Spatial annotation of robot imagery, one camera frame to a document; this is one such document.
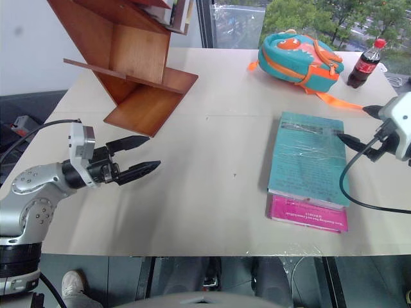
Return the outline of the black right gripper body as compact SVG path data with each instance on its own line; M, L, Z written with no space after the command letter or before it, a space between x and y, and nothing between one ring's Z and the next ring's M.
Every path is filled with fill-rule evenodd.
M396 124L392 119L387 119L376 130L373 139L368 143L365 156L371 161L377 161L384 153L395 154L394 146L398 145L399 137L396 135ZM380 142L378 149L372 148L376 142Z

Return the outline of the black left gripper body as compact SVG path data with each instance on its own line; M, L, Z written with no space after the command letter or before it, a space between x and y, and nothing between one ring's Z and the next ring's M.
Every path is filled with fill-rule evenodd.
M96 183L115 182L121 185L119 165L112 160L114 154L112 146L102 146L93 151L87 170Z

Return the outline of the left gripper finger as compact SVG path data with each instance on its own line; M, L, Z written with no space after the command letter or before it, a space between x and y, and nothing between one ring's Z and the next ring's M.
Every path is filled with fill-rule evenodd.
M117 139L106 143L106 147L110 154L115 154L119 151L128 151L137 147L140 147L150 138L142 135L131 135L122 139Z
M154 171L161 164L160 160L142 162L132 167L129 167L128 170L122 171L116 177L116 183L118 185L124 185L134 180L140 179L152 171Z

